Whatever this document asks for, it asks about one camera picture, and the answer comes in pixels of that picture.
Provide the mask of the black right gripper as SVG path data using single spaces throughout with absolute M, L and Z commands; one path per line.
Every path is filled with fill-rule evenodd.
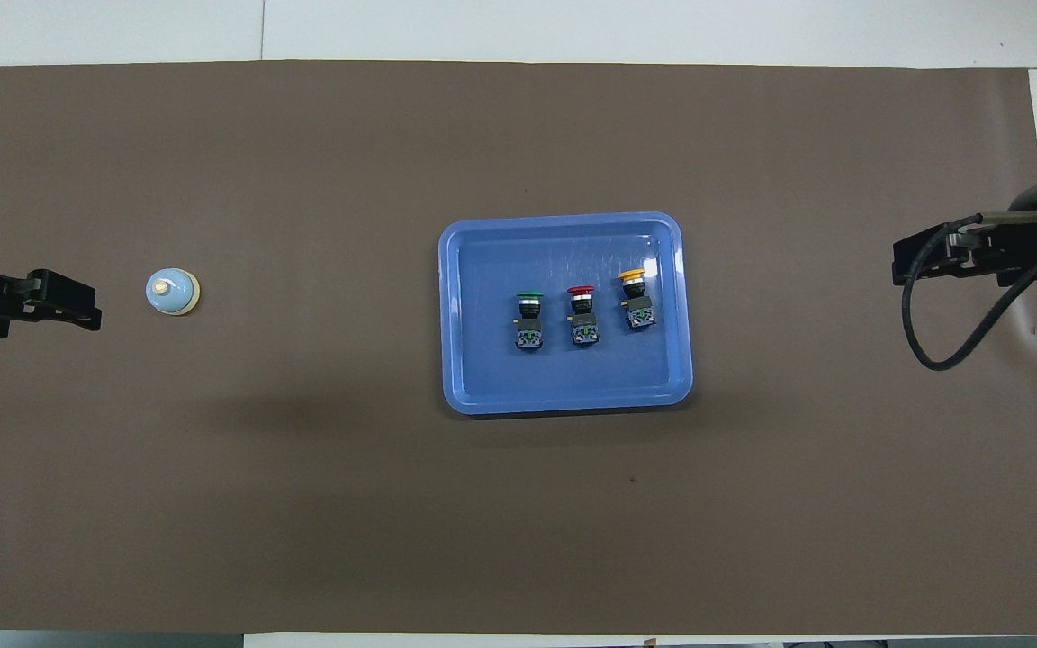
M 904 286 L 914 263 L 917 278 L 949 275 L 959 266 L 956 256 L 946 242 L 948 224 L 923 229 L 910 237 L 897 240 L 892 245 L 892 283 Z M 975 247 L 966 247 L 969 261 L 955 276 L 994 275 L 997 286 L 1030 286 L 1037 282 L 1037 224 L 969 224 L 955 230 L 959 237 L 974 238 Z

